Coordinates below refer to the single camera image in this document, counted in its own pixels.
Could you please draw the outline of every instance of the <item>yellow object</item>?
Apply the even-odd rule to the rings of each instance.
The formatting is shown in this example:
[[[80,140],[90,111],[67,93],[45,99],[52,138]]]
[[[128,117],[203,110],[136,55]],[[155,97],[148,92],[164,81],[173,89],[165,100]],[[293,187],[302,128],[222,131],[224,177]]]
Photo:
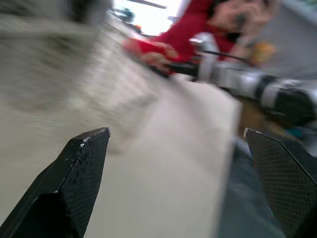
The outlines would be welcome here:
[[[268,61],[275,53],[275,47],[267,42],[260,42],[254,46],[250,62],[252,64],[261,64]]]

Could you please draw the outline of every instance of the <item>textured gripper pad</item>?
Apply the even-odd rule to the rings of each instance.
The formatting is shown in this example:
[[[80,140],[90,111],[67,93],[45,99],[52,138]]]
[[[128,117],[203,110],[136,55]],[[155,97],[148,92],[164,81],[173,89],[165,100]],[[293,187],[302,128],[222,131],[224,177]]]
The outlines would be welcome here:
[[[299,147],[293,144],[288,150],[282,143],[254,132],[246,139],[269,205],[286,237],[301,237],[314,216],[317,185],[296,158],[306,162],[313,158],[301,151],[298,143]]]
[[[72,228],[83,237],[99,192],[106,156],[107,138],[92,138],[60,188]]]

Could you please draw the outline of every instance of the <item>robotic arm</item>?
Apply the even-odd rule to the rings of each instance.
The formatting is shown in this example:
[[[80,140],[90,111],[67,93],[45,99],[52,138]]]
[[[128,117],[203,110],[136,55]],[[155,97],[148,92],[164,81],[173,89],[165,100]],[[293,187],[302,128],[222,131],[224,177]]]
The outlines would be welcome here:
[[[199,34],[191,39],[200,64],[171,64],[171,69],[212,83],[233,95],[256,101],[259,106],[284,127],[316,124],[317,81],[295,80],[268,75],[241,62],[217,62],[218,53],[212,36]]]

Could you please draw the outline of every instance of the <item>hand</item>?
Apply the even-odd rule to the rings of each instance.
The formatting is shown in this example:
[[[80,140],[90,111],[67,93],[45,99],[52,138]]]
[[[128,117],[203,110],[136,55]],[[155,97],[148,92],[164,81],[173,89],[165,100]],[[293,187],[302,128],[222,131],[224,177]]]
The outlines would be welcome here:
[[[141,60],[148,63],[151,66],[156,67],[157,69],[161,71],[164,71],[164,72],[169,71],[166,65],[170,63],[170,61],[163,54],[156,53],[156,52],[145,53],[141,56]]]
[[[277,0],[270,0],[270,4],[276,4]],[[242,35],[254,39],[261,29],[272,19],[272,7],[265,6],[263,0],[254,0],[247,6],[248,20],[242,29]]]

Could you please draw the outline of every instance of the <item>black cable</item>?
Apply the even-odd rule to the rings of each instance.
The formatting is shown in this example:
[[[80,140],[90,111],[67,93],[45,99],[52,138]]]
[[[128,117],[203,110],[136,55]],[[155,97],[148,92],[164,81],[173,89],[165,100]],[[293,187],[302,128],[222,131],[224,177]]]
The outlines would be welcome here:
[[[226,53],[215,52],[215,51],[207,51],[207,50],[204,50],[203,53],[213,54],[213,55],[216,55],[216,56],[226,56],[226,57],[229,57],[229,58],[240,60],[240,61],[242,61],[244,63],[248,63],[248,61],[246,59],[244,59],[244,58],[237,57],[237,56],[232,56],[232,55],[229,55],[229,54],[226,54]]]

